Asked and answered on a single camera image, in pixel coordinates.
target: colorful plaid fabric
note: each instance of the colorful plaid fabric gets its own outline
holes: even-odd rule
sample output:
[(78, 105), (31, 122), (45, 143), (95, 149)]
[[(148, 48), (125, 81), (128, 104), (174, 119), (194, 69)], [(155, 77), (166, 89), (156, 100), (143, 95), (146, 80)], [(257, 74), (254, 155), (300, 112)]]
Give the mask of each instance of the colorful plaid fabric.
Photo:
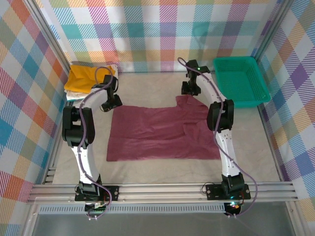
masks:
[(70, 62), (114, 63), (123, 72), (182, 71), (177, 57), (212, 67), (216, 57), (250, 56), (276, 12), (267, 8), (279, 6), (275, 0), (37, 2)]
[(285, 180), (315, 234), (315, 0), (296, 0), (260, 64), (264, 117)]
[(0, 236), (24, 221), (65, 102), (67, 75), (22, 1), (0, 1)]

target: maroon cloth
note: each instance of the maroon cloth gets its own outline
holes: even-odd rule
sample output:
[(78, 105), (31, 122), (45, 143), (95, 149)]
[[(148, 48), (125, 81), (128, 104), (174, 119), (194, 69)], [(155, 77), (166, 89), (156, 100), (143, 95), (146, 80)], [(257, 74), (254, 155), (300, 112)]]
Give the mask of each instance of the maroon cloth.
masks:
[(208, 107), (190, 95), (176, 101), (176, 107), (115, 108), (107, 161), (220, 159), (206, 123)]

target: plaid wall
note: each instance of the plaid wall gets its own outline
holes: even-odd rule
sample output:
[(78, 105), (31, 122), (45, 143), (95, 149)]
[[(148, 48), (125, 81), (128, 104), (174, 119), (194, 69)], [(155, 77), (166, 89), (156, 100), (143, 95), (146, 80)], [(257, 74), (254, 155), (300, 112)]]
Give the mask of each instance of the plaid wall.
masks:
[(123, 72), (183, 70), (177, 57), (212, 67), (216, 57), (250, 56), (280, 2), (37, 0), (70, 62)]
[(0, 236), (17, 235), (61, 119), (67, 75), (22, 0), (0, 1)]
[(315, 0), (295, 0), (260, 64), (264, 117), (285, 180), (315, 234)]

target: green basket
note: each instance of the green basket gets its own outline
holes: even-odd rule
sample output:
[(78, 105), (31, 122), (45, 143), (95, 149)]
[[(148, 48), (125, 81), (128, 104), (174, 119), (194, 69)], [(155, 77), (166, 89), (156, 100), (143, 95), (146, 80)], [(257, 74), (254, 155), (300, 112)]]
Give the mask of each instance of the green basket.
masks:
[(270, 101), (268, 88), (252, 57), (224, 57), (213, 61), (220, 91), (235, 107), (255, 107)]

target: yellow cloth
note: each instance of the yellow cloth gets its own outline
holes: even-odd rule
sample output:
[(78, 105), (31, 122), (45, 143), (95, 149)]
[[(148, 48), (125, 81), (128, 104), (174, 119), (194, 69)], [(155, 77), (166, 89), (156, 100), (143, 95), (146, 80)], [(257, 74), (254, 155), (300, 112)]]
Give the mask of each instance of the yellow cloth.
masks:
[[(108, 66), (108, 68), (114, 75), (115, 70), (111, 66)], [(71, 65), (68, 82), (64, 85), (64, 89), (74, 92), (90, 93), (91, 88), (96, 84), (94, 75), (96, 69), (97, 67)], [(104, 81), (105, 75), (110, 75), (108, 70), (101, 68), (97, 71), (96, 77), (99, 84)]]

